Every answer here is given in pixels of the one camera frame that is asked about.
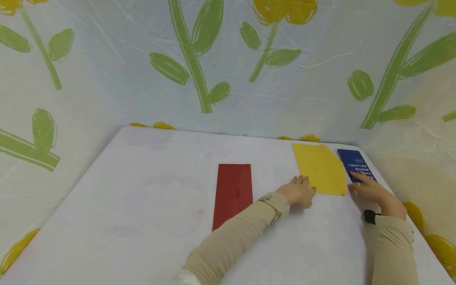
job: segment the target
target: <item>long sleeve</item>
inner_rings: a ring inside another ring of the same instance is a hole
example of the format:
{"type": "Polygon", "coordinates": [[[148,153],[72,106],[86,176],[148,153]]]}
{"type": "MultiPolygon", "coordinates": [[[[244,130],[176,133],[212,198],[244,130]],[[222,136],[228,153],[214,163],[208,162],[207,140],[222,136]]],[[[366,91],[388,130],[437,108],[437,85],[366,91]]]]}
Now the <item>long sleeve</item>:
{"type": "Polygon", "coordinates": [[[188,256],[172,284],[216,285],[253,241],[290,206],[282,194],[271,192],[213,231],[188,256]]]}
{"type": "Polygon", "coordinates": [[[402,219],[376,216],[377,252],[372,285],[418,285],[411,225],[402,219]]]}

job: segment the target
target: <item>blue card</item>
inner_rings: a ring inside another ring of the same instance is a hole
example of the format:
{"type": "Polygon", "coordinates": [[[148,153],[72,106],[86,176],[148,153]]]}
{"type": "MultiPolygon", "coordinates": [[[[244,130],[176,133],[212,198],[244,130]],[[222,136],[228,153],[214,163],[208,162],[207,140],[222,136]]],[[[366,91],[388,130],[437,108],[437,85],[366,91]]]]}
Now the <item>blue card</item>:
{"type": "MultiPolygon", "coordinates": [[[[361,153],[357,150],[337,150],[339,153],[339,156],[342,160],[343,166],[345,167],[345,170],[347,171],[348,175],[350,175],[350,171],[353,172],[360,172],[363,171],[366,173],[366,175],[375,181],[375,177],[372,174],[372,171],[370,171],[366,161],[364,161],[363,156],[361,153]]],[[[350,175],[350,178],[352,179],[352,182],[361,182],[359,179],[352,177],[350,175]]]]}

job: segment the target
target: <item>plastic sheet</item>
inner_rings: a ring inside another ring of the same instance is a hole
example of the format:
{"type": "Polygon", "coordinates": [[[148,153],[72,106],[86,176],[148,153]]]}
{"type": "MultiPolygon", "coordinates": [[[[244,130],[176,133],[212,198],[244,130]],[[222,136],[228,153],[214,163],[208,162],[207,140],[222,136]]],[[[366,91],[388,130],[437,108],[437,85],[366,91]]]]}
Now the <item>plastic sheet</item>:
{"type": "Polygon", "coordinates": [[[160,122],[360,146],[455,276],[449,3],[0,1],[0,259],[120,126],[160,122]]]}

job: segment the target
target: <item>child's right hand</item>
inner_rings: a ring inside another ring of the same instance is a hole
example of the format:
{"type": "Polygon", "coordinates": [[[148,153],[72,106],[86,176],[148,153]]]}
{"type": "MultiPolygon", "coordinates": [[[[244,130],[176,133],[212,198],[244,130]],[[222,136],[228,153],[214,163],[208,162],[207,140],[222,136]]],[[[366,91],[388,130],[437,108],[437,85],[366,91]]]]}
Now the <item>child's right hand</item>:
{"type": "Polygon", "coordinates": [[[397,217],[403,220],[406,219],[407,209],[393,193],[386,190],[374,179],[367,177],[362,171],[359,173],[351,171],[350,174],[361,180],[365,185],[349,184],[348,189],[379,204],[383,216],[397,217]]]}

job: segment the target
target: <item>child's hand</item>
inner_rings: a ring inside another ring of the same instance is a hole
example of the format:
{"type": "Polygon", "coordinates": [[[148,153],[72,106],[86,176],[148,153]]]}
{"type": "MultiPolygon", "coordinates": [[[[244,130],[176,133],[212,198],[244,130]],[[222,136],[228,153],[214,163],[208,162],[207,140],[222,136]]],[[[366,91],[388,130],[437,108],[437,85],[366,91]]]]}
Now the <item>child's hand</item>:
{"type": "Polygon", "coordinates": [[[290,183],[280,186],[276,191],[286,197],[288,204],[299,204],[304,209],[312,206],[312,198],[315,196],[316,187],[309,188],[309,177],[293,177],[290,183]]]}
{"type": "Polygon", "coordinates": [[[374,179],[367,177],[364,172],[350,172],[350,174],[361,180],[365,185],[349,184],[348,189],[356,191],[364,198],[376,202],[382,209],[382,215],[392,216],[405,220],[407,209],[401,201],[390,191],[378,184],[374,179]]]}

